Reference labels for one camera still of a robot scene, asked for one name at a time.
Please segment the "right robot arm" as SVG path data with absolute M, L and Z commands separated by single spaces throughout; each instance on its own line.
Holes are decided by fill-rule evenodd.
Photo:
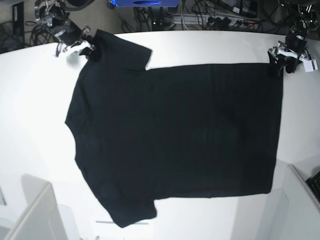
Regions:
M 92 0 L 37 0 L 34 3 L 36 23 L 57 40 L 55 57 L 66 57 L 71 54 L 79 56 L 90 55 L 96 50 L 89 35 L 91 28 L 81 29 L 70 19 L 71 12 L 85 9 L 93 3 Z

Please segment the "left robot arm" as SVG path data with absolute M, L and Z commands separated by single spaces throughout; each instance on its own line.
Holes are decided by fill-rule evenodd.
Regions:
M 306 73 L 317 71 L 318 63 L 307 48 L 307 40 L 312 33 L 320 32 L 320 11 L 313 8 L 317 0 L 280 0 L 279 5 L 287 13 L 284 26 L 288 32 L 284 42 L 268 50 L 271 72 L 280 76 L 285 70 L 294 73 L 302 64 Z

